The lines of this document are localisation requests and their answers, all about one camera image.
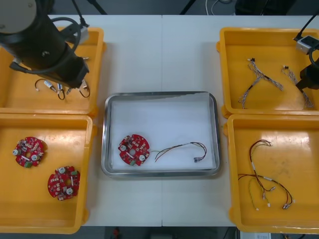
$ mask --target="white table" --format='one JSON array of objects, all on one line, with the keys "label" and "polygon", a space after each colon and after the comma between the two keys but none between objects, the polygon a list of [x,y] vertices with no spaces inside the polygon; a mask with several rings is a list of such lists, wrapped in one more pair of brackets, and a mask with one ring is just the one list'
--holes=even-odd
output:
[{"label": "white table", "polygon": [[[145,91],[209,91],[226,120],[219,30],[236,27],[301,28],[308,16],[85,16],[104,30],[98,105],[109,94]],[[309,27],[318,26],[319,18]],[[206,178],[110,178],[100,166],[103,113],[97,119],[89,168],[86,226],[232,226],[227,141],[221,136],[220,173]]]}]

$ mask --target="cable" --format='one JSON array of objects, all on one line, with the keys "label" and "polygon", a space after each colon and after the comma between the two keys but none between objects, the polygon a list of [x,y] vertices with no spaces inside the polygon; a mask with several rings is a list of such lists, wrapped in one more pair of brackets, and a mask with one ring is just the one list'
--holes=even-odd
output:
[{"label": "cable", "polygon": [[[290,207],[290,205],[293,202],[295,202],[291,193],[288,191],[288,189],[284,185],[279,183],[278,181],[271,179],[271,178],[268,178],[268,177],[265,177],[265,176],[261,176],[261,175],[257,174],[257,172],[256,172],[256,167],[255,167],[253,159],[252,159],[252,154],[255,151],[255,149],[261,145],[272,146],[271,143],[265,139],[261,139],[261,140],[256,141],[255,143],[253,143],[249,148],[249,160],[251,162],[254,174],[238,174],[238,176],[239,176],[238,180],[240,180],[241,178],[246,177],[246,176],[251,176],[251,177],[256,178],[256,180],[257,180],[258,184],[260,185],[262,192],[263,192],[263,200],[267,200],[268,207],[270,207],[270,203],[269,203],[268,198],[266,197],[266,192],[271,192],[271,191],[275,190],[276,187],[272,187],[271,189],[266,189],[259,178],[262,178],[262,179],[265,179],[265,180],[268,180],[268,181],[271,181],[271,182],[278,184],[280,187],[282,187],[286,191],[286,202],[283,205],[283,209],[288,209]],[[255,206],[254,199],[253,199],[252,192],[251,192],[251,182],[252,182],[252,179],[249,181],[249,184],[248,184],[249,194],[250,194],[250,198],[251,198],[251,201],[252,201],[254,208],[258,211],[259,209]]]},{"label": "cable", "polygon": [[20,66],[19,64],[17,64],[16,62],[12,62],[10,67],[14,70],[17,71],[21,71],[24,73],[29,73],[29,74],[35,74],[35,75],[42,75],[42,74],[46,74],[46,73],[50,73],[55,71],[57,68],[61,67],[75,52],[76,48],[78,47],[79,43],[80,43],[80,39],[81,39],[81,27],[80,25],[73,19],[69,18],[69,17],[57,17],[52,19],[52,22],[56,22],[56,21],[69,21],[71,23],[73,23],[76,26],[76,32],[77,32],[77,37],[75,38],[75,43],[72,47],[72,49],[69,51],[69,54],[67,56],[64,57],[64,59],[62,59],[61,61],[59,61],[56,65],[49,67],[47,69],[43,69],[43,70],[38,70],[38,71],[31,71],[28,70],[22,66]]},{"label": "cable", "polygon": [[226,230],[226,232],[225,232],[225,235],[224,235],[223,239],[225,239],[225,238],[226,238],[226,235],[227,235],[227,233],[228,233],[229,229],[230,229],[230,227],[228,227],[228,228],[227,228],[227,230]]},{"label": "cable", "polygon": [[316,50],[316,48],[319,47],[319,43],[314,45],[310,50],[309,50],[309,60],[313,66],[319,69],[319,65],[314,61],[313,58],[313,52]]},{"label": "cable", "polygon": [[[298,83],[297,79],[296,79],[296,76],[294,75],[294,73],[289,69],[288,66],[283,66],[283,68],[281,69],[282,73],[284,73],[286,76],[288,76],[292,82],[296,85]],[[313,103],[310,101],[309,97],[306,95],[306,93],[303,91],[303,90],[300,90],[301,93],[303,94],[304,96],[304,99],[305,99],[305,106],[308,107],[308,108],[313,108],[314,105]]]},{"label": "cable", "polygon": [[279,82],[274,81],[273,79],[271,79],[270,77],[268,77],[264,73],[262,73],[261,70],[259,70],[259,68],[256,66],[255,58],[248,59],[248,61],[249,61],[249,64],[248,64],[249,69],[252,70],[255,73],[257,78],[251,84],[251,86],[244,92],[244,94],[238,99],[238,102],[242,103],[243,109],[245,109],[245,103],[246,103],[246,98],[248,96],[248,93],[254,87],[254,85],[256,85],[261,79],[264,79],[266,81],[271,82],[274,86],[276,86],[281,91],[284,90],[284,86],[282,84],[280,84]]},{"label": "cable", "polygon": [[189,145],[189,144],[193,144],[193,145],[196,145],[196,146],[198,146],[198,147],[201,147],[201,148],[204,150],[204,152],[205,152],[205,154],[204,154],[202,157],[195,157],[195,158],[194,158],[194,162],[197,163],[197,162],[203,160],[203,159],[205,158],[206,154],[207,154],[207,148],[206,148],[206,146],[205,146],[203,143],[190,142],[190,143],[184,143],[184,144],[175,145],[175,146],[170,147],[170,148],[165,148],[165,149],[163,149],[163,150],[161,150],[161,151],[157,151],[157,150],[152,151],[152,152],[158,152],[157,155],[155,156],[155,162],[157,162],[157,160],[158,160],[160,157],[162,157],[164,154],[166,154],[168,151],[170,151],[170,150],[172,150],[172,149],[174,149],[174,148],[182,147],[182,146]]},{"label": "cable", "polygon": [[214,12],[213,12],[213,8],[214,8],[214,6],[216,5],[216,3],[219,2],[219,1],[220,1],[220,0],[216,0],[216,1],[213,3],[213,5],[211,6],[210,12],[211,12],[212,15],[215,15]]},{"label": "cable", "polygon": [[269,2],[269,0],[266,0],[263,9],[262,9],[261,12],[260,12],[260,16],[262,16],[262,15],[264,14],[264,11],[265,11],[265,9],[266,9],[266,6],[267,6],[268,2]]},{"label": "cable", "polygon": [[72,0],[72,3],[73,3],[73,5],[74,5],[74,7],[75,7],[77,13],[79,14],[81,24],[82,24],[83,26],[88,27],[88,24],[86,24],[86,22],[85,22],[85,20],[84,20],[84,18],[83,18],[83,16],[82,16],[82,13],[81,13],[81,11],[80,11],[78,5],[76,4],[75,0]]},{"label": "cable", "polygon": [[89,98],[89,96],[91,95],[91,91],[89,88],[88,88],[89,94],[87,96],[84,96],[84,94],[81,92],[80,88],[79,88],[79,92],[80,92],[81,96],[83,96],[84,98]]},{"label": "cable", "polygon": [[208,14],[208,9],[207,9],[207,1],[208,1],[208,0],[206,0],[206,2],[205,2],[205,8],[206,8],[206,14],[207,14],[207,16],[209,16],[209,14]]},{"label": "cable", "polygon": [[215,14],[213,13],[213,8],[214,8],[214,6],[216,5],[216,3],[218,3],[218,2],[219,2],[219,0],[216,0],[216,1],[214,2],[214,4],[211,6],[211,8],[210,8],[210,12],[211,12],[212,15],[215,15]]},{"label": "cable", "polygon": [[294,38],[295,41],[299,41],[302,37],[302,33],[305,30],[305,28],[309,25],[309,23],[319,14],[319,9],[314,13],[314,15],[307,21],[307,23],[303,26],[303,28],[298,32],[297,36]]},{"label": "cable", "polygon": [[34,83],[34,87],[35,87],[36,91],[40,91],[40,90],[37,88],[37,86],[36,86],[36,84],[37,84],[39,81],[45,81],[45,79],[44,79],[44,78],[40,78],[40,79],[38,79],[38,80]]},{"label": "cable", "polygon": [[58,98],[59,98],[60,100],[64,100],[64,99],[65,99],[65,94],[64,94],[64,90],[63,90],[63,89],[60,90],[60,91],[58,91]]}]

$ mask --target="orange tray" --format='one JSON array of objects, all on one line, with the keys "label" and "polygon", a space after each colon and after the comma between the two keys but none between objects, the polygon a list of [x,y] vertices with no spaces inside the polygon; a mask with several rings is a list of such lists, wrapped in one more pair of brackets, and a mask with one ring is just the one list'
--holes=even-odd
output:
[{"label": "orange tray", "polygon": [[[37,167],[23,168],[12,151],[20,139],[34,136],[47,144]],[[0,233],[71,234],[87,220],[88,163],[92,144],[88,116],[0,114]],[[47,189],[54,170],[80,171],[78,195],[58,201]]]},{"label": "orange tray", "polygon": [[78,90],[73,89],[63,101],[59,100],[57,94],[47,88],[43,81],[37,83],[40,91],[36,91],[34,83],[40,77],[10,69],[13,57],[4,48],[0,48],[0,113],[95,116],[102,55],[105,48],[103,30],[90,27],[89,39],[79,45],[75,53],[77,56],[89,57],[86,62],[90,73],[86,75],[85,80],[90,87],[91,95],[89,98],[84,98]]},{"label": "orange tray", "polygon": [[[244,232],[319,233],[319,117],[232,115],[224,127],[228,135],[231,183],[230,220]],[[258,174],[283,184],[295,199],[287,210],[282,206],[286,193],[275,183],[261,179],[271,204],[262,198],[257,181],[252,181],[253,205],[249,194],[251,177],[238,181],[238,174],[253,174],[250,146],[266,139],[271,147],[253,152]]]},{"label": "orange tray", "polygon": [[[299,73],[310,64],[309,57],[296,49],[293,38],[299,29],[233,28],[220,31],[216,47],[220,53],[223,78],[223,115],[268,114],[268,115],[315,115],[319,116],[319,91],[305,89],[314,108],[306,109],[301,92],[281,72],[288,65],[299,81]],[[319,32],[306,29],[303,35],[319,38]],[[256,76],[248,68],[248,60],[255,58],[257,67],[273,80],[281,83],[280,91],[270,82],[261,80],[249,92],[245,108],[239,98],[255,81]]]}]

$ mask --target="metal tray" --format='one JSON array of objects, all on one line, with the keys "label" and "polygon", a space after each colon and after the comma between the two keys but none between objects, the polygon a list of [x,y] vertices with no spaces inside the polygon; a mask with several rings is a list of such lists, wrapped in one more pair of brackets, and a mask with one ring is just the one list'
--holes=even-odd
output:
[{"label": "metal tray", "polygon": [[[111,108],[115,101],[140,101],[140,100],[154,100],[173,98],[178,96],[194,95],[198,93],[207,93],[209,95],[209,118],[211,126],[211,155],[214,155],[213,163],[216,168],[212,169],[193,169],[193,170],[149,170],[149,171],[135,171],[135,170],[114,170],[111,167],[111,136],[112,130],[111,122]],[[105,102],[105,114],[102,136],[102,155],[101,166],[103,172],[111,177],[163,177],[163,176],[208,176],[216,174],[220,169],[220,136],[218,130],[218,117],[216,99],[208,92],[194,91],[194,92],[142,92],[142,93],[119,93],[109,96]]]}]

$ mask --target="circuit board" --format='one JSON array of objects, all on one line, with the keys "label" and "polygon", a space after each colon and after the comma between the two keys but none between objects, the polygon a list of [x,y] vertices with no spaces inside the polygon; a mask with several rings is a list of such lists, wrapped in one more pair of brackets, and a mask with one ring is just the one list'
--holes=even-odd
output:
[{"label": "circuit board", "polygon": [[138,134],[126,136],[119,145],[121,159],[133,166],[141,166],[150,155],[150,145],[146,139]]},{"label": "circuit board", "polygon": [[80,185],[80,173],[73,166],[57,168],[48,180],[50,195],[59,201],[73,198],[77,195]]},{"label": "circuit board", "polygon": [[22,167],[38,166],[44,155],[44,144],[38,138],[26,137],[17,143],[12,153]]}]

